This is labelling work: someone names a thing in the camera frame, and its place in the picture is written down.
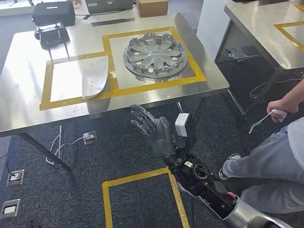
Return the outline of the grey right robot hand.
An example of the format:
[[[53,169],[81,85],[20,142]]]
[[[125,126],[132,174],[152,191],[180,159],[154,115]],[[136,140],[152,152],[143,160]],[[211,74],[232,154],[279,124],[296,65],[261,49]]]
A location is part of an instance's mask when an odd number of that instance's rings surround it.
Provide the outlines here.
[[[131,123],[146,136],[149,144],[152,146],[153,155],[162,160],[172,154],[175,155],[176,146],[173,140],[172,129],[165,117],[155,118],[150,112],[137,104],[131,104],[130,109],[133,116]]]

